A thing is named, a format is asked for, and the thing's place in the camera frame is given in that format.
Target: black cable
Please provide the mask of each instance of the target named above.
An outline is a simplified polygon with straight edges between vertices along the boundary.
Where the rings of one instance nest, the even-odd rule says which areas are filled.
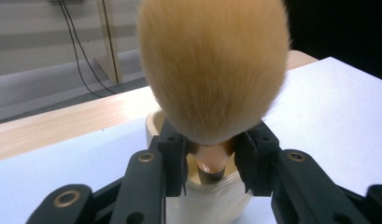
[[[65,21],[66,21],[67,26],[68,26],[69,34],[70,34],[70,36],[71,36],[72,46],[74,47],[75,57],[76,57],[76,59],[77,59],[77,66],[78,66],[78,72],[79,72],[80,79],[82,80],[83,85],[86,87],[86,89],[88,89],[88,91],[89,91],[91,94],[93,94],[93,95],[95,95],[95,96],[97,96],[97,97],[99,97],[99,98],[103,98],[103,96],[101,96],[101,95],[99,95],[99,94],[96,94],[96,93],[94,93],[91,89],[89,89],[88,85],[86,84],[85,80],[83,79],[82,73],[81,73],[81,71],[80,71],[80,66],[79,66],[79,59],[78,59],[77,47],[75,46],[75,41],[74,41],[74,37],[72,36],[71,27],[70,27],[70,25],[69,25],[68,19],[67,19],[66,15],[65,15],[65,12],[64,12],[64,8],[63,8],[63,5],[62,5],[62,0],[59,0],[59,4],[60,4],[60,8],[62,9],[63,15],[64,15],[64,17],[65,17]]]
[[[104,87],[104,89],[106,89],[107,91],[111,92],[112,94],[116,94],[114,91],[112,91],[112,90],[110,90],[108,87],[106,87],[106,86],[101,82],[101,80],[98,78],[98,76],[95,74],[94,70],[92,69],[92,66],[91,66],[90,63],[89,63],[88,57],[86,56],[85,50],[83,49],[82,45],[80,44],[80,41],[79,41],[79,38],[78,38],[78,34],[77,34],[77,30],[75,29],[75,25],[74,25],[74,23],[73,23],[73,21],[72,21],[71,15],[69,14],[68,8],[66,7],[65,1],[64,1],[64,0],[59,0],[59,1],[63,1],[63,5],[64,5],[64,8],[65,8],[65,11],[66,11],[66,13],[67,13],[67,15],[68,15],[69,20],[71,21],[72,28],[73,28],[73,30],[74,30],[75,38],[76,38],[76,40],[77,40],[77,42],[78,42],[78,44],[79,44],[80,49],[81,49],[82,52],[83,52],[83,56],[85,57],[86,63],[87,63],[88,66],[91,68],[92,73],[94,74],[95,78],[96,78],[97,81],[100,83],[100,85],[101,85],[102,87]]]

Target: white ceramic cup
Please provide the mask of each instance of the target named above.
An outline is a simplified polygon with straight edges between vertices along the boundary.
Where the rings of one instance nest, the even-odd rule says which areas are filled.
[[[147,145],[153,135],[159,135],[163,126],[164,113],[152,111],[146,120]],[[226,224],[241,215],[251,195],[245,193],[244,184],[235,170],[233,156],[226,174],[219,182],[202,185],[198,181],[197,164],[189,156],[190,170],[187,181],[187,195],[166,198],[166,222],[168,224]]]

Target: wooden table edge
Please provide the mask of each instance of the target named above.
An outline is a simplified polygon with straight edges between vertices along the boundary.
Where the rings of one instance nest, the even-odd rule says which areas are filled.
[[[291,50],[287,70],[317,59]],[[158,108],[149,87],[0,124],[0,160],[144,118]]]

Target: table surface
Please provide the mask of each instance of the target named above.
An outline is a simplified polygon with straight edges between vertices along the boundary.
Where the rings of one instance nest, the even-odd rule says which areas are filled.
[[[290,51],[288,70],[316,62]],[[149,87],[0,124],[0,160],[143,118],[159,107]]]
[[[307,59],[315,63],[300,66]],[[308,153],[335,184],[361,195],[382,184],[382,80],[296,51],[291,65],[300,67],[287,73],[262,118],[280,147]],[[24,223],[61,186],[95,191],[122,177],[130,156],[147,146],[145,120],[156,106],[143,88],[0,125],[0,141],[9,146],[4,156],[21,153],[19,139],[29,150],[0,160],[0,223]],[[240,223],[276,223],[270,198],[251,199],[233,222]]]

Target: beige bristles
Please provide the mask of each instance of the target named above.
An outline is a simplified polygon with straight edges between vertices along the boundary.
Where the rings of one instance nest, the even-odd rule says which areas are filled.
[[[256,125],[284,80],[289,34],[281,0],[143,0],[138,38],[166,117],[201,145]]]

